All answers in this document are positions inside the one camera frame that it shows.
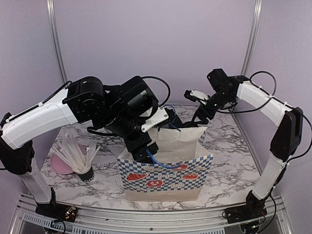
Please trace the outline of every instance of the straw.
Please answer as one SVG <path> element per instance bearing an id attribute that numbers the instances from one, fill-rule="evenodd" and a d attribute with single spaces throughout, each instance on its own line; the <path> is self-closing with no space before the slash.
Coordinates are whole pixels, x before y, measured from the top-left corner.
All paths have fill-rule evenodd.
<path id="1" fill-rule="evenodd" d="M 100 149 L 100 146 L 97 147 L 97 142 L 91 140 L 84 155 L 72 134 L 66 134 L 63 140 L 57 141 L 57 145 L 52 149 L 52 152 L 78 173 L 91 166 L 92 160 Z"/>

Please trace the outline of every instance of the aluminum frame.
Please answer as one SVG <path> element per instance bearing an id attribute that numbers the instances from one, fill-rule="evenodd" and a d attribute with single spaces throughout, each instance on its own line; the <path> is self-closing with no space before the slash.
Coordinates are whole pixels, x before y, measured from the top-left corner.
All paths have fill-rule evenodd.
<path id="1" fill-rule="evenodd" d="M 54 51 L 55 51 L 55 55 L 56 55 L 56 59 L 58 63 L 58 69 L 60 72 L 62 82 L 64 84 L 67 82 L 67 75 L 65 72 L 65 66 L 64 66 L 60 44 L 59 44 L 59 35 L 58 35 L 58 29 L 57 29 L 57 22 L 55 19 L 53 0 L 47 0 L 47 10 L 48 10 L 48 17 L 49 17 L 49 22 L 50 22 L 50 29 L 51 29 Z"/>
<path id="2" fill-rule="evenodd" d="M 275 201 L 283 234 L 293 234 L 283 200 L 279 196 L 275 198 Z M 76 221 L 75 223 L 66 222 L 66 229 L 67 233 L 72 234 L 209 234 L 209 232 L 222 234 L 222 230 L 226 227 L 257 220 L 227 224 L 222 217 L 224 209 L 241 204 L 243 203 L 182 211 L 136 211 L 77 206 Z M 274 214 L 272 200 L 266 201 L 266 208 L 267 218 L 270 219 Z M 36 203 L 33 197 L 22 194 L 12 219 L 9 234 L 20 234 L 24 221 L 54 230 L 62 230 L 62 223 L 56 223 L 51 227 L 53 219 L 36 214 L 35 209 Z"/>
<path id="3" fill-rule="evenodd" d="M 252 21 L 252 28 L 250 31 L 248 46 L 246 50 L 246 55 L 242 67 L 241 74 L 245 76 L 247 74 L 249 63 L 254 51 L 255 41 L 258 35 L 259 25 L 260 25 L 260 16 L 262 10 L 262 0 L 256 0 L 254 5 L 254 12 L 253 12 L 253 21 Z"/>

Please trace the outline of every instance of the black cup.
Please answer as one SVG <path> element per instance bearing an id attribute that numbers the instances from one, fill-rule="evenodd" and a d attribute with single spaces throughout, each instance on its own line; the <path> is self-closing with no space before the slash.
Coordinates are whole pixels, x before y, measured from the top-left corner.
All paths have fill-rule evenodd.
<path id="1" fill-rule="evenodd" d="M 85 174 L 78 174 L 78 173 L 76 173 L 76 174 L 85 183 L 90 183 L 94 179 L 94 172 L 93 172 L 92 166 L 91 166 L 90 170 L 88 170 Z"/>

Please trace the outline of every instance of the lavender wall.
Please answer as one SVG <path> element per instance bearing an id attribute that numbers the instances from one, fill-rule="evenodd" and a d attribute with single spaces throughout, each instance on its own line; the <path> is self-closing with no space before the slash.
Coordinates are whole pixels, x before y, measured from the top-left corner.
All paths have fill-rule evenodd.
<path id="1" fill-rule="evenodd" d="M 254 1 L 55 0 L 68 79 L 93 75 L 105 84 L 159 76 L 171 103 L 191 103 L 187 89 L 211 93 L 206 75 L 222 67 L 239 74 Z M 159 100 L 166 88 L 148 81 Z"/>
<path id="2" fill-rule="evenodd" d="M 299 106 L 312 120 L 312 2 L 307 0 L 263 2 L 259 34 L 249 68 L 249 76 L 258 70 L 272 72 L 278 81 L 276 96 Z M 258 84 L 273 90 L 266 76 L 255 77 Z M 250 106 L 240 103 L 240 110 Z M 268 160 L 270 141 L 276 127 L 260 113 L 238 116 L 239 122 L 264 167 Z M 306 150 L 311 131 L 304 123 L 302 144 L 297 153 Z M 291 162 L 277 188 L 282 194 L 294 233 L 311 233 L 312 152 Z"/>
<path id="3" fill-rule="evenodd" d="M 61 85 L 46 3 L 41 0 L 0 0 L 0 117 L 17 114 L 49 96 Z M 42 164 L 56 135 L 34 140 L 36 159 Z M 20 194 L 19 178 L 0 171 L 0 232 L 7 233 Z"/>

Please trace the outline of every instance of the blue cable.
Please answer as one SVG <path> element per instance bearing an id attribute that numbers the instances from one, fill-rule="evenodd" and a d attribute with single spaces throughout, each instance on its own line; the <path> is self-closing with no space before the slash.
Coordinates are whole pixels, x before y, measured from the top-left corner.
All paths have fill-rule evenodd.
<path id="1" fill-rule="evenodd" d="M 159 166 L 163 167 L 163 168 L 166 168 L 166 169 L 174 169 L 174 168 L 178 168 L 180 166 L 181 163 L 178 163 L 176 166 L 174 167 L 168 167 L 168 166 L 165 166 L 163 164 L 161 164 L 160 162 L 157 162 L 157 160 L 154 158 L 154 155 L 149 151 L 149 150 L 146 150 L 148 156 L 151 158 L 151 160 L 153 161 L 153 163 L 155 164 L 158 164 Z"/>
<path id="2" fill-rule="evenodd" d="M 175 126 L 173 125 L 173 122 L 175 121 L 176 116 L 177 116 L 177 114 L 176 114 L 176 109 L 175 109 L 172 105 L 169 105 L 169 104 L 166 104 L 166 105 L 164 105 L 164 106 L 170 106 L 170 107 L 174 110 L 174 113 L 175 113 L 174 120 L 172 120 L 172 121 L 169 123 L 169 125 L 170 125 L 171 127 L 173 127 L 174 129 L 177 129 L 179 132 L 181 132 L 180 129 L 178 129 L 177 127 L 175 127 Z"/>

